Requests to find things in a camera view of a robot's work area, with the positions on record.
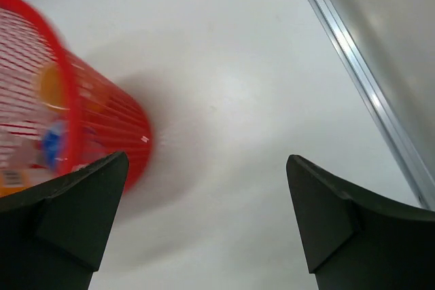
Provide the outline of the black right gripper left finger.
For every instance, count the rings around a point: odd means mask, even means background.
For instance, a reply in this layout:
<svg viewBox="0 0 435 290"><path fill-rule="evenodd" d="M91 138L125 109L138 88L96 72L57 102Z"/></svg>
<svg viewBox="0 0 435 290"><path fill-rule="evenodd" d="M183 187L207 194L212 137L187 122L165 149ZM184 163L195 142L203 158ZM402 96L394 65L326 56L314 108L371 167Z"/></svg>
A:
<svg viewBox="0 0 435 290"><path fill-rule="evenodd" d="M87 289L99 270L129 161L124 152L1 198L1 288Z"/></svg>

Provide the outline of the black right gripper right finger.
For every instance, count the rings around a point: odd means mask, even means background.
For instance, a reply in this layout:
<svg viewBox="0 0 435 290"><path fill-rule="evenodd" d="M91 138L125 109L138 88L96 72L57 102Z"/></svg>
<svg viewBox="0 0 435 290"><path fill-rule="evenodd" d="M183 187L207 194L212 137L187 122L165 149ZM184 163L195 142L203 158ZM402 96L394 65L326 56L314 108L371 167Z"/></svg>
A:
<svg viewBox="0 0 435 290"><path fill-rule="evenodd" d="M291 155L288 185L319 289L433 289L434 212L378 195Z"/></svg>

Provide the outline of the orange juice bottle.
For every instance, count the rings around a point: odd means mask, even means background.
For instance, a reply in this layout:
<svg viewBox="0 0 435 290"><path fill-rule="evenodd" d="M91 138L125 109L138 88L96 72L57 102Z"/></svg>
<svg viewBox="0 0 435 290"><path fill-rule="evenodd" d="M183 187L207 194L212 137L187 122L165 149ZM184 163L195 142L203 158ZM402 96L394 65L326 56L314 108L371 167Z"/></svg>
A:
<svg viewBox="0 0 435 290"><path fill-rule="evenodd" d="M1 197L21 192L34 185L35 169L1 169Z"/></svg>
<svg viewBox="0 0 435 290"><path fill-rule="evenodd" d="M60 69L57 64L50 63L41 68L36 90L41 103L48 109L55 112L69 109L63 92Z"/></svg>

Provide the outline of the clear blue cap bottle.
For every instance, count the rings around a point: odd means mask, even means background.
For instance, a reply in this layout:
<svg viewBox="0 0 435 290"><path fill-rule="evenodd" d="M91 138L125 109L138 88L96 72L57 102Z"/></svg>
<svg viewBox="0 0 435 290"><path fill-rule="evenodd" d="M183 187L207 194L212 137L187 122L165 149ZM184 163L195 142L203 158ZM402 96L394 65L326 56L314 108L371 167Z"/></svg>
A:
<svg viewBox="0 0 435 290"><path fill-rule="evenodd" d="M23 166L36 164L59 173L64 155L65 141L68 136L67 123L55 120L43 131L40 140L25 139L16 151L17 163Z"/></svg>

